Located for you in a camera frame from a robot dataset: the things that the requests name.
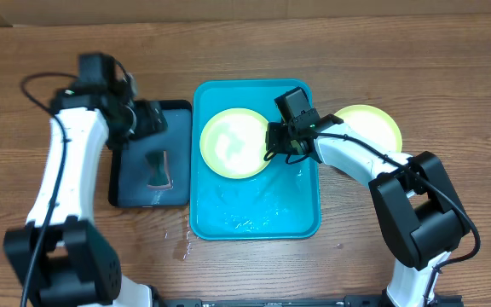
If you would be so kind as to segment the yellow-green plate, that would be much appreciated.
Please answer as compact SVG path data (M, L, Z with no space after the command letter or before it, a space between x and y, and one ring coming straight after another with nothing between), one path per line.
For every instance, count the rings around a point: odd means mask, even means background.
M221 177L246 179L263 171L268 161L268 120L247 108L230 108L205 124L199 139L203 161Z
M401 131L393 118L369 105L347 106L335 113L355 132L395 152L402 151Z

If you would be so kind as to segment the green brown sponge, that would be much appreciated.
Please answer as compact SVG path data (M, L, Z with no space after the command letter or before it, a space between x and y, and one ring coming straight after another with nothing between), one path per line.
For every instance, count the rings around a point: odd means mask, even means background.
M148 187L154 189L169 189L170 181L169 160L166 151L152 151L147 153L146 161L151 171Z

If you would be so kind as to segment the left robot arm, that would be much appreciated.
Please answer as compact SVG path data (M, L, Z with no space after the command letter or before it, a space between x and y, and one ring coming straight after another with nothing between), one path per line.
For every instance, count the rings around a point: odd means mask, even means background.
M120 150L167 128L156 101L138 101L132 76L103 53L82 54L78 74L48 106L50 145L38 197L3 250L22 285L23 306L162 306L149 285L124 276L94 221L103 148Z

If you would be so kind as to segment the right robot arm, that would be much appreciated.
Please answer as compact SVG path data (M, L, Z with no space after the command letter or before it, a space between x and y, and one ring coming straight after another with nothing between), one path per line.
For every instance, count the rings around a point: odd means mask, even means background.
M341 306L461 306L459 296L434 288L442 268L474 257L451 256L467 234L480 235L465 213L442 162L430 152L416 156L386 149L354 131L343 119L321 117L297 87L274 100L281 120L266 132L265 160L297 156L332 166L371 194L384 242L396 259L389 285L377 295L347 295Z

